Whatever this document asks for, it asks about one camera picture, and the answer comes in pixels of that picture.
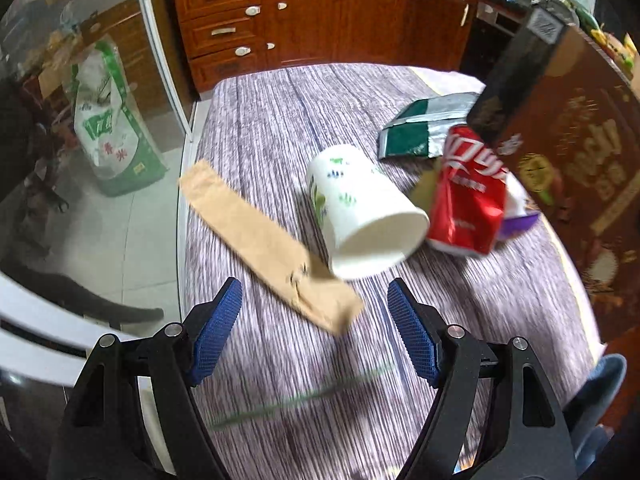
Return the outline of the red cola can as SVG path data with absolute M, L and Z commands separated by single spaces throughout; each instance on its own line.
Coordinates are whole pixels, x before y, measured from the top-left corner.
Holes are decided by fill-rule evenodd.
M 488 255 L 503 220 L 507 175 L 502 161 L 471 128 L 449 128 L 427 243 L 451 255 Z

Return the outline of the brown paper bag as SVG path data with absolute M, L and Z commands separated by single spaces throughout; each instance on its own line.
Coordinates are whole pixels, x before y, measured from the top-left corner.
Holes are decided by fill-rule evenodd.
M 227 185 L 202 159 L 179 179 L 190 207 L 287 306 L 333 335 L 360 315 L 363 301 L 322 260 Z

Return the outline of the white paper cup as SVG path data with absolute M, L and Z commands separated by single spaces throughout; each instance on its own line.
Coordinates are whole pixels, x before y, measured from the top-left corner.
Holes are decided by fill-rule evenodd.
M 306 185 L 329 269 L 341 280 L 390 270 L 425 242 L 427 213 L 359 148 L 320 152 L 307 166 Z

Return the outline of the silver green foil bag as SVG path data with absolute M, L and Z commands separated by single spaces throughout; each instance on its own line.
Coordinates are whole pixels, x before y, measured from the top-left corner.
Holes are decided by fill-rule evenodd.
M 479 96 L 460 92 L 410 103 L 378 133 L 378 160 L 440 156 L 449 128 L 465 123 Z

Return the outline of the brown snack box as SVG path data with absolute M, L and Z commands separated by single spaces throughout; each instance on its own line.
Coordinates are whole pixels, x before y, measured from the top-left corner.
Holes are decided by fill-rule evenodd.
M 639 324 L 639 101 L 578 26 L 533 6 L 466 118 L 572 259 L 602 341 Z

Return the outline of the wooden kitchen cabinet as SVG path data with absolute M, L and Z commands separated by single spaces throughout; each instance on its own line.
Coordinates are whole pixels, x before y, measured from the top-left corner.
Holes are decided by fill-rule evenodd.
M 504 0 L 174 0 L 192 84 L 326 63 L 410 65 L 484 79 L 525 10 Z

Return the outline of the white chair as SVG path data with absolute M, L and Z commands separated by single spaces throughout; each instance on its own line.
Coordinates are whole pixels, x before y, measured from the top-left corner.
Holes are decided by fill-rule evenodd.
M 18 479 L 10 471 L 15 460 L 26 462 L 27 478 L 43 478 L 52 443 L 62 422 L 81 367 L 99 336 L 115 333 L 123 340 L 148 336 L 179 313 L 175 281 L 106 295 L 133 299 L 148 313 L 160 309 L 157 321 L 104 322 L 85 318 L 51 304 L 1 277 L 1 475 Z

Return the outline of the green white rice sack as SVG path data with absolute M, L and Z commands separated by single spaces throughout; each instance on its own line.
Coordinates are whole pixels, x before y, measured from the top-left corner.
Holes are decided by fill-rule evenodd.
M 74 133 L 107 196 L 142 190 L 167 172 L 140 114 L 116 44 L 103 36 L 70 66 Z

